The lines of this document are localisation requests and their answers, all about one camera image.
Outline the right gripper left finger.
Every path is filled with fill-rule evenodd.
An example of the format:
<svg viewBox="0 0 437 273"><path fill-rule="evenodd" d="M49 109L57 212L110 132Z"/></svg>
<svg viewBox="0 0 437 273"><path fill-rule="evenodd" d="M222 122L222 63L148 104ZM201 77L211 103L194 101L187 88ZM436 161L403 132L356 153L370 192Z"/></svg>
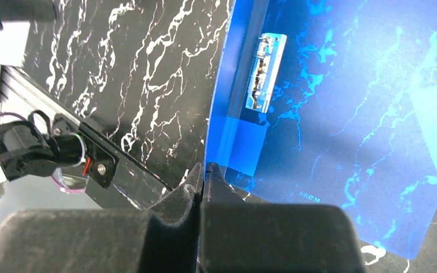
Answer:
<svg viewBox="0 0 437 273"><path fill-rule="evenodd" d="M0 272L195 272L204 167L147 210L24 210L0 227Z"/></svg>

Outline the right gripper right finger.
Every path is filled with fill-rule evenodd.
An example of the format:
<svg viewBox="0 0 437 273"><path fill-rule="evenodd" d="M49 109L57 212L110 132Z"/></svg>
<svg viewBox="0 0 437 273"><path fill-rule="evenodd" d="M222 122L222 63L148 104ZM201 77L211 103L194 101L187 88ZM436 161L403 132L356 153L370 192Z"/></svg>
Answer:
<svg viewBox="0 0 437 273"><path fill-rule="evenodd" d="M358 237L333 205L248 203L220 167L205 169L202 272L365 272Z"/></svg>

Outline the blue plastic folder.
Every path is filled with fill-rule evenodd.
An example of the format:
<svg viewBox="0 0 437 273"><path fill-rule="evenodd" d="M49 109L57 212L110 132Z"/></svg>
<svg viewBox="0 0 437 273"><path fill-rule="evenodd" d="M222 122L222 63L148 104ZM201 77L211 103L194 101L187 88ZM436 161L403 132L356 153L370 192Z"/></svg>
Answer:
<svg viewBox="0 0 437 273"><path fill-rule="evenodd" d="M263 33L287 36L267 113L245 107ZM205 161L416 258L437 210L437 1L234 1Z"/></svg>

